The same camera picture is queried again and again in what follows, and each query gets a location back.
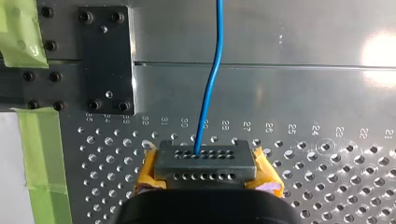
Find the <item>bolt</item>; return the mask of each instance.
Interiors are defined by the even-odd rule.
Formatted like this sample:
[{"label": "bolt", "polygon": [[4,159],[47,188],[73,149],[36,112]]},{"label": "bolt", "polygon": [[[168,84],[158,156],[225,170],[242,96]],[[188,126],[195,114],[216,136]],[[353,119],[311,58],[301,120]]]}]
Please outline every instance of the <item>bolt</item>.
[{"label": "bolt", "polygon": [[27,82],[32,82],[35,80],[35,74],[33,72],[23,73],[23,79]]},{"label": "bolt", "polygon": [[111,20],[114,22],[122,23],[124,21],[124,16],[121,12],[116,12],[111,16]]},{"label": "bolt", "polygon": [[55,13],[51,7],[42,7],[41,8],[41,15],[45,18],[52,18]]},{"label": "bolt", "polygon": [[107,33],[108,31],[107,27],[104,25],[100,26],[100,30],[102,31],[103,34]]},{"label": "bolt", "polygon": [[99,100],[90,100],[88,102],[88,106],[92,110],[97,110],[97,109],[99,109],[101,107],[101,102]]},{"label": "bolt", "polygon": [[58,48],[58,44],[53,40],[47,40],[44,44],[44,49],[47,51],[55,51]]},{"label": "bolt", "polygon": [[81,11],[79,12],[78,20],[85,24],[91,24],[93,22],[93,15],[90,11]]},{"label": "bolt", "polygon": [[59,72],[50,73],[49,80],[51,80],[52,82],[59,82],[62,80],[62,74],[60,74]]},{"label": "bolt", "polygon": [[36,101],[36,100],[29,101],[27,103],[27,107],[29,107],[29,109],[37,109],[39,107],[38,101]]},{"label": "bolt", "polygon": [[53,104],[53,108],[54,108],[56,111],[62,111],[62,110],[64,110],[64,102],[62,102],[62,101],[56,102],[55,104]]},{"label": "bolt", "polygon": [[119,110],[120,111],[127,111],[127,110],[129,110],[129,107],[130,107],[130,105],[129,105],[128,102],[120,102],[119,103]]}]

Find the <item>hole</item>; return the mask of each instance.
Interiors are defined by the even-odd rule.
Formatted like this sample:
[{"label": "hole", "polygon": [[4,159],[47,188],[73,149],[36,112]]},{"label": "hole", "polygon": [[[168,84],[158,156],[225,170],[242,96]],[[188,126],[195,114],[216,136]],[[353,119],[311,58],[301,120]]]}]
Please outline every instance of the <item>hole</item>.
[{"label": "hole", "polygon": [[300,202],[299,201],[294,201],[294,202],[291,203],[291,206],[298,207],[298,206],[300,206]]},{"label": "hole", "polygon": [[321,165],[318,167],[318,169],[319,169],[321,172],[324,172],[324,171],[327,170],[327,165],[321,164]]},{"label": "hole", "polygon": [[310,172],[310,171],[306,172],[306,174],[305,174],[305,180],[306,181],[312,181],[314,179],[315,179],[315,175],[312,174],[312,172]]},{"label": "hole", "polygon": [[293,159],[293,157],[294,157],[294,153],[293,153],[293,151],[291,151],[291,150],[287,150],[287,151],[285,152],[284,156],[285,156],[285,158],[286,158],[287,160],[291,160],[291,159]]},{"label": "hole", "polygon": [[266,157],[271,157],[271,155],[272,155],[272,151],[270,148],[263,149],[262,153],[264,153]]},{"label": "hole", "polygon": [[303,211],[301,211],[300,216],[302,218],[309,218],[311,216],[311,214],[309,214],[308,210],[303,210]]},{"label": "hole", "polygon": [[337,204],[337,206],[335,206],[335,211],[337,212],[342,212],[344,211],[345,207],[341,204]]},{"label": "hole", "polygon": [[215,180],[218,176],[216,174],[210,174],[209,179]]},{"label": "hole", "polygon": [[353,222],[353,220],[355,220],[355,218],[354,218],[352,215],[350,215],[350,214],[346,214],[346,215],[344,216],[344,221],[345,221],[346,223]]},{"label": "hole", "polygon": [[309,152],[306,157],[309,161],[315,161],[318,158],[318,155],[315,152]]},{"label": "hole", "polygon": [[378,177],[378,178],[376,178],[376,179],[374,180],[374,185],[375,185],[376,187],[382,187],[382,186],[385,185],[385,180],[384,180],[383,178],[381,178],[381,177]]},{"label": "hole", "polygon": [[306,148],[306,142],[301,142],[301,143],[299,143],[299,144],[297,145],[297,148],[299,148],[299,149],[304,149],[304,148]]},{"label": "hole", "polygon": [[328,202],[328,203],[334,201],[334,199],[335,199],[335,197],[334,197],[334,195],[331,194],[331,193],[328,193],[328,194],[326,194],[326,195],[324,196],[324,200],[325,200],[326,202]]},{"label": "hole", "polygon": [[260,141],[260,139],[257,139],[257,138],[253,139],[253,142],[252,142],[253,146],[255,146],[255,147],[259,146],[261,143],[262,143],[262,141]]},{"label": "hole", "polygon": [[324,190],[324,188],[325,188],[324,184],[317,184],[317,186],[315,187],[317,191],[322,191]]},{"label": "hole", "polygon": [[363,164],[364,163],[364,157],[363,156],[357,156],[354,159],[356,164]]},{"label": "hole", "polygon": [[338,176],[335,175],[335,174],[331,174],[331,175],[329,175],[329,176],[327,177],[327,180],[328,180],[330,183],[335,183],[335,182],[337,182],[337,180],[338,180]]},{"label": "hole", "polygon": [[198,179],[199,179],[198,174],[192,174],[192,175],[191,175],[191,179],[192,179],[192,180],[198,180]]},{"label": "hole", "polygon": [[293,186],[294,186],[295,189],[300,189],[300,188],[303,186],[303,184],[300,183],[300,182],[295,182],[295,183],[293,184]]},{"label": "hole", "polygon": [[313,197],[313,195],[312,195],[312,193],[309,192],[309,191],[306,191],[306,192],[303,193],[303,198],[304,198],[304,200],[311,200],[312,197]]},{"label": "hole", "polygon": [[87,137],[87,143],[88,144],[94,144],[95,143],[95,138],[93,136],[88,136]]},{"label": "hole", "polygon": [[332,154],[331,160],[332,162],[339,162],[341,160],[341,156],[338,154]]},{"label": "hole", "polygon": [[122,143],[124,144],[125,147],[131,147],[132,146],[132,141],[129,138],[125,138]]},{"label": "hole", "polygon": [[321,208],[321,203],[314,203],[314,209],[319,210]]},{"label": "hole", "polygon": [[375,217],[367,217],[367,219],[366,219],[367,224],[375,224],[376,222],[377,221],[376,221]]},{"label": "hole", "polygon": [[330,219],[332,219],[332,214],[329,212],[325,212],[322,214],[322,218],[323,218],[323,220],[330,220]]},{"label": "hole", "polygon": [[347,201],[351,204],[353,203],[357,203],[358,202],[358,198],[355,195],[350,195],[349,197],[347,197]]},{"label": "hole", "polygon": [[386,158],[386,157],[381,157],[378,160],[378,164],[381,165],[381,166],[386,166],[386,165],[389,164],[389,159]]},{"label": "hole", "polygon": [[172,133],[171,134],[171,139],[172,140],[177,140],[177,134],[176,133]]},{"label": "hole", "polygon": [[354,147],[352,145],[349,145],[346,147],[346,151],[351,152],[351,151],[353,151],[353,148]]},{"label": "hole", "polygon": [[356,211],[356,214],[362,216],[364,215],[367,211],[369,210],[369,207],[366,205],[363,205],[361,207],[358,208],[358,210]]},{"label": "hole", "polygon": [[350,178],[350,183],[352,183],[353,185],[358,185],[361,182],[361,178],[354,175]]},{"label": "hole", "polygon": [[326,143],[326,144],[321,145],[320,148],[321,148],[323,151],[327,151],[327,150],[330,149],[330,145]]},{"label": "hole", "polygon": [[207,180],[207,174],[201,174],[201,179],[202,180]]},{"label": "hole", "polygon": [[340,188],[338,188],[338,192],[340,192],[340,193],[345,193],[345,192],[347,192],[347,186],[341,185]]},{"label": "hole", "polygon": [[180,174],[174,174],[174,180],[179,180],[180,179]]},{"label": "hole", "polygon": [[281,161],[274,161],[273,162],[273,166],[274,167],[279,167],[279,166],[281,166],[282,165],[282,162]]},{"label": "hole", "polygon": [[190,178],[189,174],[183,174],[181,176],[181,178],[183,178],[184,180],[188,180]]},{"label": "hole", "polygon": [[370,200],[370,205],[372,206],[379,206],[381,204],[381,200],[379,198],[372,198]]},{"label": "hole", "polygon": [[211,141],[212,143],[216,143],[216,142],[219,141],[219,138],[216,137],[216,136],[212,136],[212,137],[210,138],[210,141]]},{"label": "hole", "polygon": [[285,170],[282,174],[283,178],[290,179],[293,176],[293,173],[290,170]]},{"label": "hole", "polygon": [[228,175],[228,179],[229,180],[235,180],[236,179],[236,175],[235,174],[229,174]]},{"label": "hole", "polygon": [[304,164],[302,162],[297,162],[296,165],[294,166],[297,170],[301,170],[304,168]]}]

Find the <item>cable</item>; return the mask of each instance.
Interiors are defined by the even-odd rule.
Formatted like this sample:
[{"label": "cable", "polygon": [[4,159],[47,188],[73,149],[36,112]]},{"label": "cable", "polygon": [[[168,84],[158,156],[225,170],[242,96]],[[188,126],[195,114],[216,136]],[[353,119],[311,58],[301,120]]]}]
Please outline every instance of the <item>cable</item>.
[{"label": "cable", "polygon": [[210,97],[212,95],[213,86],[215,84],[216,75],[219,71],[222,49],[224,45],[224,6],[223,0],[216,1],[216,16],[217,16],[217,43],[216,54],[213,61],[212,69],[210,70],[209,79],[206,83],[204,100],[202,102],[201,114],[198,122],[198,129],[195,138],[194,154],[199,155],[201,152],[202,138],[204,136],[204,127],[207,116],[207,109],[210,105]]}]

